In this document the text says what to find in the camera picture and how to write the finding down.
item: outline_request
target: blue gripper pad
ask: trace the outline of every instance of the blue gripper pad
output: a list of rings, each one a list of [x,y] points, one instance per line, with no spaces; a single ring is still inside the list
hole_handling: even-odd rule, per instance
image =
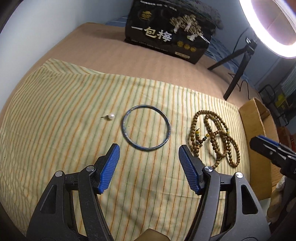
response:
[[[189,183],[191,190],[193,190],[196,194],[198,194],[201,188],[199,185],[199,178],[198,178],[197,172],[193,167],[193,164],[188,154],[185,152],[185,150],[182,147],[179,148],[179,160],[185,172],[185,176],[187,178],[187,181]]]
[[[98,186],[99,194],[102,194],[109,187],[113,173],[119,160],[119,156],[120,147],[119,145],[116,145],[109,155],[109,158],[101,172],[100,184]]]
[[[276,142],[276,141],[274,141],[274,140],[272,140],[272,139],[269,139],[269,138],[267,138],[266,136],[259,135],[258,137],[260,137],[260,138],[262,138],[262,139],[264,139],[264,140],[266,140],[266,141],[268,141],[268,142],[270,142],[270,143],[272,143],[272,144],[274,144],[274,145],[276,145],[276,146],[279,146],[279,143],[278,143],[278,142]]]

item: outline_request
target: wall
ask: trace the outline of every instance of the wall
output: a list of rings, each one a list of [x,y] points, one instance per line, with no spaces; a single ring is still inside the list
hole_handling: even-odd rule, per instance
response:
[[[79,25],[127,15],[132,0],[24,0],[0,34],[0,110],[48,50]]]
[[[217,30],[216,37],[225,47],[232,52],[240,34],[249,27],[249,23],[243,13],[239,0],[201,0],[217,9],[224,24],[223,30]],[[245,38],[252,38],[252,30],[249,29],[240,39],[237,49],[246,45]],[[252,56],[247,68],[246,75],[253,85],[262,79],[266,72],[270,71],[279,57],[272,53],[264,44],[258,43],[255,54]]]

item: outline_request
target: black box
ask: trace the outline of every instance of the black box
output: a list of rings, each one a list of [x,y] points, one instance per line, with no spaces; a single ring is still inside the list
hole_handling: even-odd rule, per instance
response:
[[[134,0],[125,41],[197,63],[216,25],[176,0]]]

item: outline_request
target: gold round badge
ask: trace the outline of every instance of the gold round badge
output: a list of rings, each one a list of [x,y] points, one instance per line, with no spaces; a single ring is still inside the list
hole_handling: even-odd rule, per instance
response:
[[[184,45],[184,48],[188,50],[188,49],[190,49],[190,45],[189,44],[185,44]]]
[[[178,45],[179,47],[183,47],[184,43],[183,43],[182,41],[178,41],[178,42],[177,42],[177,45]]]

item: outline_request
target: striped cloth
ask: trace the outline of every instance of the striped cloth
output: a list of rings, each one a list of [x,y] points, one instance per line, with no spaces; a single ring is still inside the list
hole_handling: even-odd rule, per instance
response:
[[[136,150],[121,133],[122,116],[139,104],[158,107],[171,121],[171,137],[157,151]],[[223,160],[218,172],[240,171],[249,179],[247,142],[236,106],[180,86],[49,59],[21,84],[5,113],[0,129],[0,202],[26,233],[36,204],[57,170],[78,172],[117,143],[120,159],[109,188],[99,197],[114,239],[134,240],[152,228],[172,241],[183,240],[200,198],[189,188],[178,149],[190,144],[188,133],[198,110],[218,113],[240,148],[240,165],[233,169]],[[101,118],[110,113],[115,114],[114,120]],[[166,134],[165,122],[153,110],[135,110],[127,127],[131,139],[143,146],[161,143]],[[202,118],[197,127],[203,136]],[[206,165],[214,164],[209,141],[200,158]],[[77,200],[75,191],[78,230],[85,234]],[[220,231],[224,200],[221,193],[213,234]]]

